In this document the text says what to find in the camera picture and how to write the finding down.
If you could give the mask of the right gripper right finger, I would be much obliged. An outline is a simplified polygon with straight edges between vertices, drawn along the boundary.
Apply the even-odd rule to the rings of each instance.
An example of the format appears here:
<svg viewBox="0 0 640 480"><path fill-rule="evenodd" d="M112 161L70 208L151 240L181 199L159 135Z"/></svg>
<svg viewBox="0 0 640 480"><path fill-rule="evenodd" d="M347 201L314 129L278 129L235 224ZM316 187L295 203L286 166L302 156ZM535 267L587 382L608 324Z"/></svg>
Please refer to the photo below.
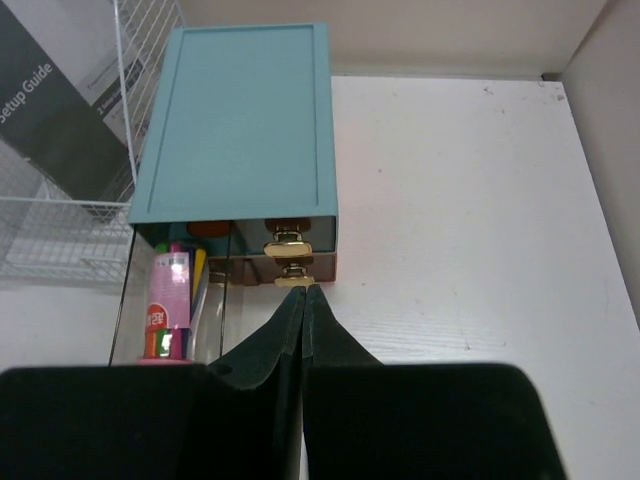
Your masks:
<svg viewBox="0 0 640 480"><path fill-rule="evenodd" d="M306 294L303 427L313 479L562 479L542 402L503 363L386 365Z"/></svg>

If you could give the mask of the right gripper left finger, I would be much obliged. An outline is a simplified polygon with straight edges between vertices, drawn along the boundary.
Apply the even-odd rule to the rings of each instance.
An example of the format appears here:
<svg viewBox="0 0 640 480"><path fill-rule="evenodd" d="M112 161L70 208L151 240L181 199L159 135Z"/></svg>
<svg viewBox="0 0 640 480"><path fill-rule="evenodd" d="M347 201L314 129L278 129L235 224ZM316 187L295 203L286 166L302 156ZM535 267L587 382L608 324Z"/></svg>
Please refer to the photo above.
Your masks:
<svg viewBox="0 0 640 480"><path fill-rule="evenodd" d="M305 300L292 289L261 328L208 365L4 372L2 477L283 477Z"/></svg>

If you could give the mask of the clear drawer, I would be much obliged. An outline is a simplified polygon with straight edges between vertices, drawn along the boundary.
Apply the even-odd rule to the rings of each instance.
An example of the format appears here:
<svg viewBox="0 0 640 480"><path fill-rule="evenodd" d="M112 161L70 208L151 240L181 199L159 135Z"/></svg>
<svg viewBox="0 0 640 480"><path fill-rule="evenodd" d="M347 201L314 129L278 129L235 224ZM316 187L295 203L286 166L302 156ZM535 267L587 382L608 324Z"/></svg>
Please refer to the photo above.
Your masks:
<svg viewBox="0 0 640 480"><path fill-rule="evenodd" d="M134 226L110 364L214 361L239 341L245 289L335 279L337 232L334 216ZM174 274L190 284L187 328L152 303L169 290L167 257L190 263Z"/></svg>

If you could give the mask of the pink capped marker tube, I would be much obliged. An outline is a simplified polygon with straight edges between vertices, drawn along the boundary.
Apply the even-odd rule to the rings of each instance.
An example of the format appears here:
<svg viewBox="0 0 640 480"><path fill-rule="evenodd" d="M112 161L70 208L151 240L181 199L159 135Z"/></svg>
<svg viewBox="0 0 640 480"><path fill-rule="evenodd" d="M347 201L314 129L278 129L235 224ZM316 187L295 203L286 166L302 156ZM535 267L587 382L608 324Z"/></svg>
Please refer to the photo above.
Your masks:
<svg viewBox="0 0 640 480"><path fill-rule="evenodd" d="M144 316L144 348L138 363L190 363L209 273L204 248L183 242L155 249Z"/></svg>

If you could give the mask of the teal drawer box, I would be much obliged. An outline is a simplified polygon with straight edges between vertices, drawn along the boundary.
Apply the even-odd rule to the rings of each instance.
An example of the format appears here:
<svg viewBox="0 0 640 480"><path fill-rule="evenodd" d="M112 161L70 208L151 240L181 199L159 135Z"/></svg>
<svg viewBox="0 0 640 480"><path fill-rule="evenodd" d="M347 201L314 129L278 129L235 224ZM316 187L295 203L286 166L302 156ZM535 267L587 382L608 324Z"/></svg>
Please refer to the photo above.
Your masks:
<svg viewBox="0 0 640 480"><path fill-rule="evenodd" d="M178 28L130 225L339 218L324 23Z"/></svg>

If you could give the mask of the grey setup guide booklet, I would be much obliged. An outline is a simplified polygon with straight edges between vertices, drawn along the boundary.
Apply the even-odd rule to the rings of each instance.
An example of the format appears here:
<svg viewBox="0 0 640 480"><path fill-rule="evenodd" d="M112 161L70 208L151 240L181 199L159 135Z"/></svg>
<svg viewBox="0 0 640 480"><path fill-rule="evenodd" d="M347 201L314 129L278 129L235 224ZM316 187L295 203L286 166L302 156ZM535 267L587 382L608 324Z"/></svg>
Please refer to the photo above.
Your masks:
<svg viewBox="0 0 640 480"><path fill-rule="evenodd" d="M132 177L109 1L1 4L1 140L74 200Z"/></svg>

